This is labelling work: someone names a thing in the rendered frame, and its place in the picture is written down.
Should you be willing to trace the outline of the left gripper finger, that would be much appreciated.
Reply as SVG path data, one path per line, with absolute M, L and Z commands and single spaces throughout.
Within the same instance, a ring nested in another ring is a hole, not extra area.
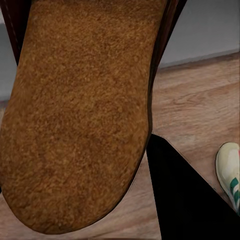
M 240 216 L 167 140 L 146 153 L 162 240 L 240 240 Z

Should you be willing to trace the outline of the gym shoe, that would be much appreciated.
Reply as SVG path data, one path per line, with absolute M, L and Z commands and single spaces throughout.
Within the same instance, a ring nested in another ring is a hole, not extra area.
M 240 216 L 240 144 L 225 142 L 216 155 L 216 176 Z

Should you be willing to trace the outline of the sandal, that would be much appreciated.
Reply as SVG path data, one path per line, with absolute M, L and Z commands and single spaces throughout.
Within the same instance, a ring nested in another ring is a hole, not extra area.
M 152 130 L 153 84 L 187 0 L 0 0 L 17 63 L 0 130 L 0 191 L 45 235 L 122 201 Z

